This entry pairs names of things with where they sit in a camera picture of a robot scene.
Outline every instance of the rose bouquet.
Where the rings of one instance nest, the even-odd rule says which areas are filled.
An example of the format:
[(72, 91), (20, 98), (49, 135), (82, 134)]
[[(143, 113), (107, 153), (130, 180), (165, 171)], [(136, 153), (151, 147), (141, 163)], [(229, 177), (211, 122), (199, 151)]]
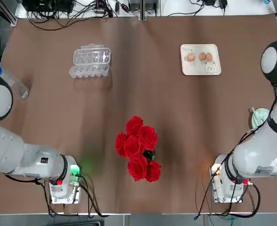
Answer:
[(161, 166), (154, 161), (157, 139), (154, 128), (143, 125), (143, 119), (138, 116), (128, 121), (126, 133), (117, 136), (115, 149), (121, 157), (129, 159), (128, 172), (135, 181), (159, 179)]

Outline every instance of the green indicator light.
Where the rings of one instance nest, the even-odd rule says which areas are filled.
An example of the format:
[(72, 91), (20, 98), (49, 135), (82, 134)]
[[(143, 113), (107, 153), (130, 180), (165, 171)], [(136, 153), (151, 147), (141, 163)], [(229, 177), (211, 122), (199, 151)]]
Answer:
[(80, 173), (80, 167), (78, 165), (71, 165), (71, 174), (78, 175)]

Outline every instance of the metal pole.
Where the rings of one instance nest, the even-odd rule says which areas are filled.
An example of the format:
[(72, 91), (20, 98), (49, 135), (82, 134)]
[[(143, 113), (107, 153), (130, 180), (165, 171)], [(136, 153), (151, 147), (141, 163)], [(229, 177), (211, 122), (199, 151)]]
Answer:
[(145, 15), (145, 0), (140, 0), (140, 20), (146, 21), (147, 17)]
[(10, 12), (10, 10), (3, 4), (2, 0), (0, 0), (0, 8), (3, 13), (7, 16), (8, 20), (11, 22), (11, 27), (16, 27), (18, 18)]

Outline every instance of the cartoon bear drawing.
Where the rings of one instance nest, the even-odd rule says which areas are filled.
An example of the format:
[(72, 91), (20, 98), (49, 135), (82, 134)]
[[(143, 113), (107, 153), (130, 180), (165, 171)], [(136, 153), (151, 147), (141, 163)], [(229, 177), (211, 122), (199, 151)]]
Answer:
[(216, 66), (215, 61), (212, 61), (212, 62), (205, 61), (204, 65), (205, 65), (205, 72), (207, 74), (218, 73), (218, 68)]

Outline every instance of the white tray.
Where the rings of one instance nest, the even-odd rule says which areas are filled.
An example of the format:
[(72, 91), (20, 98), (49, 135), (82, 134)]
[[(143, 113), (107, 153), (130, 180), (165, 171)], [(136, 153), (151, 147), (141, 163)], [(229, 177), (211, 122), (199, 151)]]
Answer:
[[(221, 74), (221, 64), (218, 48), (214, 44), (181, 45), (182, 71), (185, 75), (219, 75)], [(200, 53), (211, 53), (212, 61), (199, 60)], [(195, 60), (188, 61), (188, 54), (193, 53)]]

